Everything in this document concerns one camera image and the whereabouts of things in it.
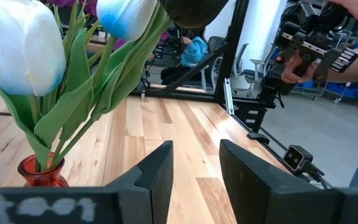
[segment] concrete floor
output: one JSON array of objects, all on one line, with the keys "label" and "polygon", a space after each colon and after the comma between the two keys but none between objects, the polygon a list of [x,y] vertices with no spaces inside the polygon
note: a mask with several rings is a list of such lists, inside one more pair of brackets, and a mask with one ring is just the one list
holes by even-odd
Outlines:
[{"label": "concrete floor", "polygon": [[[284,146],[299,145],[335,187],[347,187],[358,166],[358,101],[333,103],[334,96],[284,96],[285,109],[266,113],[262,127]],[[277,145],[271,144],[283,155]]]}]

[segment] light wood tabletop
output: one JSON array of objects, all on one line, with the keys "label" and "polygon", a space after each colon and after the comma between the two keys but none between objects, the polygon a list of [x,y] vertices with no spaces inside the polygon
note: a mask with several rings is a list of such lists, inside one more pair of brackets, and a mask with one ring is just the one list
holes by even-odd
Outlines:
[{"label": "light wood tabletop", "polygon": [[[0,111],[7,111],[1,98]],[[219,164],[221,139],[285,170],[219,105],[130,96],[88,130],[67,155],[62,175],[71,186],[106,185],[173,140],[168,223],[235,223]],[[0,116],[0,187],[23,186],[17,165],[31,154],[13,119]]]}]

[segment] blue tulip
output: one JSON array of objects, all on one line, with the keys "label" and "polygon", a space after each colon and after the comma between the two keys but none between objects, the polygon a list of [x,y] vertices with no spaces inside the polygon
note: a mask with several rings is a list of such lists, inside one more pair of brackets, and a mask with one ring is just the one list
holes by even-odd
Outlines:
[{"label": "blue tulip", "polygon": [[96,15],[112,36],[137,40],[150,22],[157,0],[98,0]]},{"label": "blue tulip", "polygon": [[65,68],[51,10],[39,1],[0,0],[0,89],[44,96],[62,81]]}]

